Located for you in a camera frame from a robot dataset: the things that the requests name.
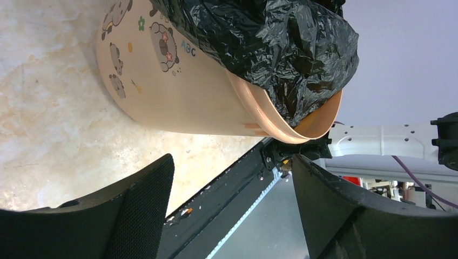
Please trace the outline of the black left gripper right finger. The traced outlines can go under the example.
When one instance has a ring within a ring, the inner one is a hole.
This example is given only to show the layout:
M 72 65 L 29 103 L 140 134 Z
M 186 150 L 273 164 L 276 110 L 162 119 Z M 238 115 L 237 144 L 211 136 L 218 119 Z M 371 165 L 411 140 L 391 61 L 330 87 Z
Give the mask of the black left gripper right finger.
M 375 194 L 302 155 L 292 178 L 311 258 L 457 258 L 457 215 Z

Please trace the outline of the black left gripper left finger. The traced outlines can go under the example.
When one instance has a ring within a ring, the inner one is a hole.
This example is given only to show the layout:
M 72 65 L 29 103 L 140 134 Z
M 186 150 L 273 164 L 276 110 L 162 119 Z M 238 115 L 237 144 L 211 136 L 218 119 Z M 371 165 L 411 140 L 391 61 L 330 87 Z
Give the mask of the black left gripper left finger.
M 59 207 L 1 210 L 1 258 L 156 258 L 174 170 L 165 154 Z

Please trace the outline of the orange plastic trash bin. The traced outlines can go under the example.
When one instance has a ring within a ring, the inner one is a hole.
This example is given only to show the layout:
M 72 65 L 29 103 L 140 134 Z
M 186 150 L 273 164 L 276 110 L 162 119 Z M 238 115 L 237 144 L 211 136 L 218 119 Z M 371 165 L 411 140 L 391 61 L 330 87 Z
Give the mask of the orange plastic trash bin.
M 291 127 L 265 90 L 238 78 L 185 38 L 149 1 L 114 1 L 98 29 L 104 85 L 135 121 L 163 131 L 272 137 L 302 144 L 332 127 L 342 94 Z

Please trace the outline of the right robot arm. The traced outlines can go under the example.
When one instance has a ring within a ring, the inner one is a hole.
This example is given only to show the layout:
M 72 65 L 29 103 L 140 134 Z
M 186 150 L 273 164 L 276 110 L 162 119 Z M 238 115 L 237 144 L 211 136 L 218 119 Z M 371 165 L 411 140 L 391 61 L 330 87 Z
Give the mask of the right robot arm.
M 434 161 L 457 171 L 457 112 L 419 124 L 348 126 L 328 133 L 331 156 L 406 156 Z

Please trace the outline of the black trash bag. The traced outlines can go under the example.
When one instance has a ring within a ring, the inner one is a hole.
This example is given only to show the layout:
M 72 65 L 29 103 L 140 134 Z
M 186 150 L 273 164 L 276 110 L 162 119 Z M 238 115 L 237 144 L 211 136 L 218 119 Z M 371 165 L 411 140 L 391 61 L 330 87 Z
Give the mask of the black trash bag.
M 358 33 L 343 1 L 153 1 L 194 45 L 267 91 L 292 127 L 357 71 Z

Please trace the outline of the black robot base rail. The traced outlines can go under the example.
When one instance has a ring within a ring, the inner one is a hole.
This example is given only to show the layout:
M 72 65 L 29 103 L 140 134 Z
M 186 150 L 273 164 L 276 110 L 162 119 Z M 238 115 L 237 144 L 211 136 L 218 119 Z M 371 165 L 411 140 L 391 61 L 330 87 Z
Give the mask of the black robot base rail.
M 294 154 L 331 158 L 326 134 L 304 144 L 263 138 L 166 218 L 157 258 L 206 258 Z

